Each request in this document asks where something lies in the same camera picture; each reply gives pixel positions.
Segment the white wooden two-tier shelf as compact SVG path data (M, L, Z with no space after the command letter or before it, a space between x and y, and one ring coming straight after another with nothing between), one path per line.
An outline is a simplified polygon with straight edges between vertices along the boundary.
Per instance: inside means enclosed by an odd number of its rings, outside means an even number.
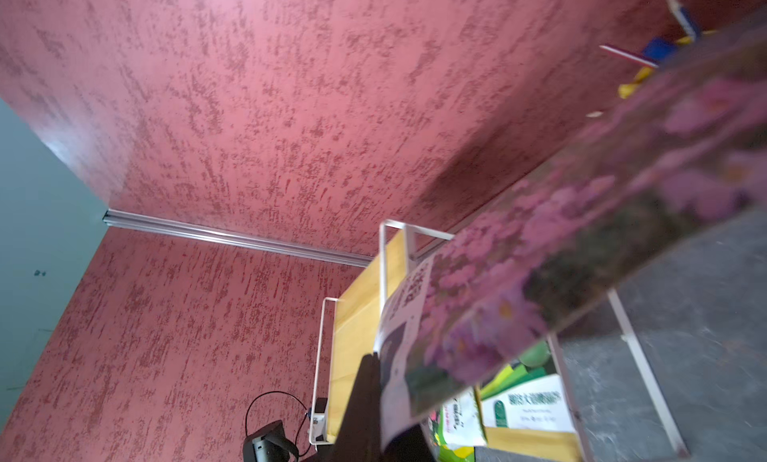
M323 300L323 308L330 302L336 305L331 333L327 406L328 440L331 444L336 440L351 397L357 364L375 347L389 280L393 278L395 282L401 282L422 257L452 239L450 232L389 219L380 225L380 255L373 258L367 267L362 267L363 273L341 297ZM617 291L609 290L607 297L675 456L688 458L689 449Z

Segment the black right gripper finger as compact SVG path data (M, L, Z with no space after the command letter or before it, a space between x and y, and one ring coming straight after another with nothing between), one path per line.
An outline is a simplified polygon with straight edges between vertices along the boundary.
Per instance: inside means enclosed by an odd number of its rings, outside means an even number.
M379 357L365 355L336 442L307 461L431 461L431 448L419 425L383 446L381 394Z

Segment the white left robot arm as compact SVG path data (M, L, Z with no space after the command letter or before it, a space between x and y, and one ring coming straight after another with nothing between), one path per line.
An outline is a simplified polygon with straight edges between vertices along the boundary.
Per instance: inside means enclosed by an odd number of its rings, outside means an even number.
M300 423L294 441L289 440L285 434L282 420L268 423L260 429L252 432L249 429L250 412L254 405L262 398L269 395L283 395L297 401L304 410L304 416ZM301 461L309 454L311 447L301 450L298 447L298 437L301 435L305 423L309 417L308 406L297 396L283 390L270 390L256 396L248 405L244 416L245 439L243 442L244 462L281 462Z

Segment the pink flower seed bag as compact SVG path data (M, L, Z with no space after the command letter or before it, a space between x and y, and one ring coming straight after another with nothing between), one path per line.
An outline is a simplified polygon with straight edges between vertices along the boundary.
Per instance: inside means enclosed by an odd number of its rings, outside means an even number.
M380 323L391 443L679 242L766 203L766 14L679 50L425 259Z

